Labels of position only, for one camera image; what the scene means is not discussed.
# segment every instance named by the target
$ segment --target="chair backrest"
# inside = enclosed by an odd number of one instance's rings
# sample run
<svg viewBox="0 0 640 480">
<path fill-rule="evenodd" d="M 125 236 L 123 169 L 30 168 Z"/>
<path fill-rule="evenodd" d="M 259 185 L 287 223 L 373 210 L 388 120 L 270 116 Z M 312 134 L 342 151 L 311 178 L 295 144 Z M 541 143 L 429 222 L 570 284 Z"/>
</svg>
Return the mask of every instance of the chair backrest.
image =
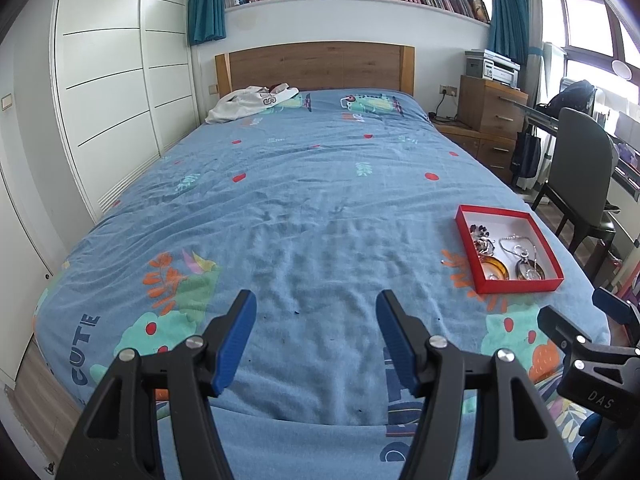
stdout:
<svg viewBox="0 0 640 480">
<path fill-rule="evenodd" d="M 586 222 L 600 225 L 611 180 L 612 143 L 588 115 L 563 108 L 549 185 Z"/>
</svg>

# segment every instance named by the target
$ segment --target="red box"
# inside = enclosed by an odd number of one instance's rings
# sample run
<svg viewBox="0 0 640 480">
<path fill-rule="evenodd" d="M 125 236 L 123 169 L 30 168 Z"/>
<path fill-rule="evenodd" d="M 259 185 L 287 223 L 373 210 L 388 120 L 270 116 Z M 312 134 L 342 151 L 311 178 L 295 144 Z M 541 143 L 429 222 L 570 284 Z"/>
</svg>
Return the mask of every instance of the red box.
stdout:
<svg viewBox="0 0 640 480">
<path fill-rule="evenodd" d="M 478 294 L 549 292 L 556 290 L 560 283 L 564 281 L 564 274 L 558 260 L 556 260 L 546 238 L 529 213 L 495 207 L 461 205 L 456 214 L 456 224 L 462 236 L 462 243 L 465 246 L 466 257 L 469 260 L 469 267 L 471 268 Z M 478 252 L 469 232 L 469 226 L 472 224 L 485 225 L 489 232 L 493 233 L 489 238 L 491 240 L 495 239 L 496 253 L 499 252 L 502 255 L 497 257 L 506 264 L 510 272 L 510 280 L 488 280 L 484 276 Z M 514 270 L 511 268 L 511 264 L 517 264 L 518 259 L 514 255 L 505 253 L 498 243 L 499 237 L 512 234 L 526 235 L 535 243 L 538 250 L 538 264 L 545 271 L 545 280 L 514 279 Z"/>
</svg>

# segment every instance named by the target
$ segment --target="bookshelf ledge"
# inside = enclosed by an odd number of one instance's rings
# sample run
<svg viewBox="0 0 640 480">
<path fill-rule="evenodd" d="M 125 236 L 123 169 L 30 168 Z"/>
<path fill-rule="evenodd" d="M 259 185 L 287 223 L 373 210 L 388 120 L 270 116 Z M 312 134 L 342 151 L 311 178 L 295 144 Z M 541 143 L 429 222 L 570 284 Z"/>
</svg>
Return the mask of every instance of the bookshelf ledge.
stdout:
<svg viewBox="0 0 640 480">
<path fill-rule="evenodd" d="M 455 17 L 455 18 L 458 18 L 460 20 L 465 20 L 466 22 L 477 23 L 480 27 L 489 28 L 489 25 L 487 23 L 483 23 L 480 20 L 475 20 L 475 19 L 470 18 L 468 16 L 465 16 L 463 14 L 459 14 L 457 12 L 451 12 L 450 10 L 439 9 L 438 7 L 431 7 L 431 6 L 424 5 L 424 4 L 416 4 L 414 2 L 405 2 L 403 0 L 368 0 L 368 1 L 370 1 L 372 3 L 374 3 L 374 2 L 375 3 L 380 3 L 381 5 L 389 4 L 389 5 L 399 5 L 399 6 L 420 7 L 422 9 L 427 10 L 427 11 L 444 13 L 447 16 Z M 242 4 L 240 6 L 229 7 L 228 9 L 225 9 L 225 11 L 226 12 L 238 12 L 238 11 L 243 10 L 243 9 L 253 9 L 254 7 L 257 7 L 257 6 L 269 5 L 269 4 L 277 4 L 279 2 L 292 2 L 292 0 L 261 0 L 261 1 L 258 1 L 258 2 L 251 2 L 251 3 L 248 3 L 248 4 Z"/>
</svg>

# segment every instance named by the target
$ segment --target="printer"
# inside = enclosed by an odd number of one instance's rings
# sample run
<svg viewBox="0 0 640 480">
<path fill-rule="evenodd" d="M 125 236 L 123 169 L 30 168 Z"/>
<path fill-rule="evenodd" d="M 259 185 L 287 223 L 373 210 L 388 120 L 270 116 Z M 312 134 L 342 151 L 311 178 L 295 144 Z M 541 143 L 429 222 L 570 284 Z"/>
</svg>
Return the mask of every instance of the printer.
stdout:
<svg viewBox="0 0 640 480">
<path fill-rule="evenodd" d="M 490 50 L 467 50 L 466 75 L 480 79 L 499 81 L 511 88 L 518 87 L 518 73 L 520 65 L 508 57 L 501 56 Z"/>
</svg>

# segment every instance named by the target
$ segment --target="teal curtain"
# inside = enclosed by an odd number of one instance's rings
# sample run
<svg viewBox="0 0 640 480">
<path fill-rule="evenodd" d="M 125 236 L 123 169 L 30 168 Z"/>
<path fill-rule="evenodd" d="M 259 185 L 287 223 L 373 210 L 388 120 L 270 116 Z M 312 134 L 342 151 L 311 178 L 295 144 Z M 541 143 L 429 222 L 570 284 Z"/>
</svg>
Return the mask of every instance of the teal curtain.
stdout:
<svg viewBox="0 0 640 480">
<path fill-rule="evenodd" d="M 523 68 L 529 55 L 529 0 L 494 0 L 489 50 Z"/>
<path fill-rule="evenodd" d="M 189 43 L 226 38 L 225 1 L 189 0 Z"/>
</svg>

